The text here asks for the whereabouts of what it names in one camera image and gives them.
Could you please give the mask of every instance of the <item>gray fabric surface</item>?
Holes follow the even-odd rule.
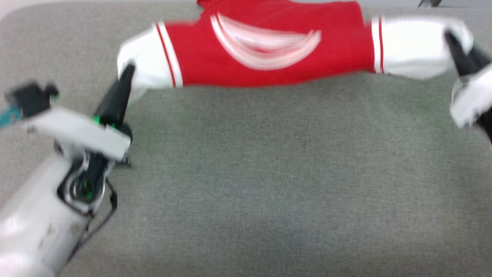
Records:
[[[200,11],[20,10],[0,22],[0,90],[54,80],[64,106],[91,113],[125,39]],[[460,17],[492,51],[490,11],[364,9],[382,12]],[[358,73],[148,93],[127,113],[134,169],[112,174],[120,208],[62,276],[490,276],[492,151],[480,131],[452,122],[454,81]],[[52,140],[10,128],[0,145],[2,203]]]

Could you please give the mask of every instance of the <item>clothing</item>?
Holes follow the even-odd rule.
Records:
[[[122,45],[119,71],[130,61],[137,67],[131,98],[146,88],[286,85],[356,71],[426,79],[453,66],[445,28],[455,31],[468,51],[473,44],[460,20],[364,22],[354,1],[197,3],[204,8],[198,20],[158,22]]]

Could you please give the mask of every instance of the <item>cable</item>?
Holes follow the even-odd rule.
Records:
[[[441,2],[442,2],[442,0],[422,0],[422,1],[420,1],[419,5],[417,7],[420,8],[422,5],[424,5],[423,7],[425,7],[425,8],[428,8],[428,7],[437,8],[437,7],[439,7],[439,4],[441,4]]]
[[[85,237],[85,239],[80,240],[77,243],[74,250],[72,251],[72,254],[68,258],[68,262],[70,262],[70,260],[75,256],[75,253],[77,253],[97,232],[99,232],[102,229],[102,227],[104,227],[104,225],[106,225],[109,222],[113,214],[116,212],[116,209],[118,208],[118,195],[116,194],[116,190],[114,189],[109,179],[106,179],[106,184],[111,190],[111,195],[109,196],[109,202],[111,203],[111,211],[101,221],[101,223],[99,223],[99,225],[96,228],[94,228],[94,230]]]

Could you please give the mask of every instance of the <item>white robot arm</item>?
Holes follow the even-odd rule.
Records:
[[[27,130],[55,138],[55,151],[0,210],[2,277],[58,276],[94,234],[88,227],[106,186],[116,209],[107,176],[115,163],[127,163],[131,131],[123,119],[134,70],[126,68],[92,119],[51,107],[50,96],[58,95],[53,86],[42,91],[30,84],[7,96]]]
[[[492,58],[473,46],[465,52],[451,31],[444,34],[459,75],[451,98],[451,117],[459,128],[478,126],[492,142]]]

